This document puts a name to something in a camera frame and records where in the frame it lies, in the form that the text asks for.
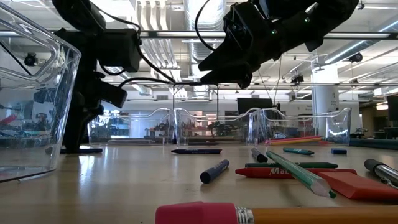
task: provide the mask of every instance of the computer monitor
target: computer monitor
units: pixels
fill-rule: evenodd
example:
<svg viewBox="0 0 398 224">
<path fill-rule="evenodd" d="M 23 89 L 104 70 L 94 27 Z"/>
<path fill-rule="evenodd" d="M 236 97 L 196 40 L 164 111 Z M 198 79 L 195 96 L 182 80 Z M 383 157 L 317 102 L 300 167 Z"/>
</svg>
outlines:
<svg viewBox="0 0 398 224">
<path fill-rule="evenodd" d="M 272 99 L 238 98 L 238 113 L 244 114 L 250 108 L 272 108 Z"/>
<path fill-rule="evenodd" d="M 390 121 L 398 121 L 398 95 L 387 96 L 388 118 Z"/>
</svg>

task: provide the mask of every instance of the clear plastic storage bin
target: clear plastic storage bin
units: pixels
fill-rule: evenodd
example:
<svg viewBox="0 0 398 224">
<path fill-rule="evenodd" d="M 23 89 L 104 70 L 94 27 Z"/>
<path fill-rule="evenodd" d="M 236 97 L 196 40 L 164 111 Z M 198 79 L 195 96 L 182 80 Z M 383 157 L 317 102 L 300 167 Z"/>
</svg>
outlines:
<svg viewBox="0 0 398 224">
<path fill-rule="evenodd" d="M 164 145 L 172 143 L 172 109 L 158 108 L 151 113 L 105 114 L 89 125 L 90 144 Z"/>
<path fill-rule="evenodd" d="M 258 143 L 271 146 L 348 145 L 351 108 L 311 116 L 286 116 L 276 109 L 258 111 Z"/>
<path fill-rule="evenodd" d="M 80 53 L 0 3 L 0 182 L 52 171 Z"/>
<path fill-rule="evenodd" d="M 253 146 L 256 143 L 256 109 L 239 116 L 197 116 L 176 108 L 177 145 Z"/>
</svg>

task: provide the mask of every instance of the green pen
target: green pen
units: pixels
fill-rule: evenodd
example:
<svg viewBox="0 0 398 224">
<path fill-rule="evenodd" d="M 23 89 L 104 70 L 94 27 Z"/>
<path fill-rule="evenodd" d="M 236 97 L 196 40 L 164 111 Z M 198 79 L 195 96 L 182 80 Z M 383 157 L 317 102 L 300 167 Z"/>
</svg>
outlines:
<svg viewBox="0 0 398 224">
<path fill-rule="evenodd" d="M 287 170 L 292 176 L 300 181 L 306 188 L 311 190 L 314 194 L 324 197 L 335 198 L 336 193 L 332 191 L 327 181 L 322 177 L 319 177 L 310 171 L 299 167 L 297 164 L 290 162 L 289 160 L 283 158 L 282 156 L 267 151 L 266 155 L 268 158 L 280 164 L 285 170 Z"/>
<path fill-rule="evenodd" d="M 311 156 L 312 154 L 314 154 L 314 152 L 311 150 L 293 149 L 293 148 L 287 148 L 287 147 L 284 148 L 284 152 L 297 153 L 297 154 L 307 155 L 307 156 Z"/>
<path fill-rule="evenodd" d="M 297 165 L 303 168 L 319 168 L 319 169 L 335 169 L 337 164 L 330 162 L 296 162 Z M 247 163 L 245 167 L 281 167 L 278 163 Z"/>
</svg>

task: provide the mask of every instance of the pencil eraser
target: pencil eraser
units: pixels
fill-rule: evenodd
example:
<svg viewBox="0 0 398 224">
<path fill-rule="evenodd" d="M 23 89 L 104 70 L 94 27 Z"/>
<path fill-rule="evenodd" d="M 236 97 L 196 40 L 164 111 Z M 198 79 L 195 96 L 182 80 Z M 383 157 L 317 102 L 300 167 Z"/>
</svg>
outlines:
<svg viewBox="0 0 398 224">
<path fill-rule="evenodd" d="M 398 201 L 398 190 L 375 180 L 348 172 L 321 172 L 330 187 L 350 199 L 372 201 Z"/>
<path fill-rule="evenodd" d="M 232 203 L 191 202 L 160 206 L 155 224 L 238 224 Z"/>
<path fill-rule="evenodd" d="M 347 155 L 347 150 L 346 149 L 339 149 L 339 148 L 331 148 L 330 152 L 332 154 L 342 154 L 342 155 Z"/>
</svg>

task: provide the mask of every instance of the rectangular eraser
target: rectangular eraser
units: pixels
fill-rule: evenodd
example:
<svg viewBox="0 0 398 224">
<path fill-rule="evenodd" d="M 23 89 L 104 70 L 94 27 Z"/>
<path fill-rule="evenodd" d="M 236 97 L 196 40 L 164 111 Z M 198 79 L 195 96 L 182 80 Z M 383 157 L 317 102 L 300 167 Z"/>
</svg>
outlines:
<svg viewBox="0 0 398 224">
<path fill-rule="evenodd" d="M 332 149 L 330 149 L 330 152 L 331 152 L 332 154 L 347 155 L 347 150 L 346 150 L 346 149 L 332 148 Z"/>
<path fill-rule="evenodd" d="M 349 199 L 372 201 L 398 201 L 398 190 L 375 180 L 348 172 L 321 172 L 330 187 Z"/>
</svg>

